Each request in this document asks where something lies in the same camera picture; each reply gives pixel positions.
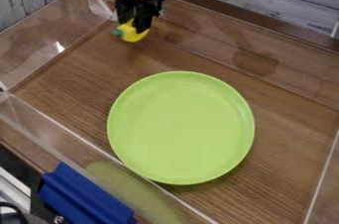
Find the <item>yellow toy banana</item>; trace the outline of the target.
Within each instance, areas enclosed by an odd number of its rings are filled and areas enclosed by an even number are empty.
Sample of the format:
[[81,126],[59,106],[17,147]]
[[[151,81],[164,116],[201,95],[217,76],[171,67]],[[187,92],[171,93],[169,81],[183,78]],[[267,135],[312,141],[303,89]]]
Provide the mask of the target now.
[[141,33],[136,32],[133,27],[133,20],[128,20],[125,23],[117,23],[112,34],[120,38],[124,42],[136,43],[144,39],[149,30],[143,31]]

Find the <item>green round plate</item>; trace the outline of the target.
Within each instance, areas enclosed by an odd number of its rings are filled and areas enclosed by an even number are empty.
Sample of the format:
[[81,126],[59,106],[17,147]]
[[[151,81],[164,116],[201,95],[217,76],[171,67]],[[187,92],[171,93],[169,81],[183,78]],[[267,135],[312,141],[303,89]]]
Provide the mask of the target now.
[[255,141],[255,116],[220,79],[168,71],[123,90],[109,108],[107,135],[116,156],[137,174],[167,184],[197,184],[244,160]]

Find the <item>blue plastic block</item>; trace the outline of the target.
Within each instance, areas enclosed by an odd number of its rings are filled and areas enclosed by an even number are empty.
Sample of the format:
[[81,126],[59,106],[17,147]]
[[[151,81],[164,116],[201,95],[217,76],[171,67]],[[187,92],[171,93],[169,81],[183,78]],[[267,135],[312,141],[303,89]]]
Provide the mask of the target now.
[[37,195],[72,224],[137,224],[133,210],[65,163],[43,174]]

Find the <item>clear acrylic front wall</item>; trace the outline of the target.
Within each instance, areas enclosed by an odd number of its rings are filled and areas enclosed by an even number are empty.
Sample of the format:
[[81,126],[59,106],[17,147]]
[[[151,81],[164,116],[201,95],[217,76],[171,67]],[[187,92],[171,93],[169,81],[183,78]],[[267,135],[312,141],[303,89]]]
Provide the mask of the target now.
[[0,142],[39,172],[69,166],[132,208],[140,224],[217,224],[8,91],[0,91]]

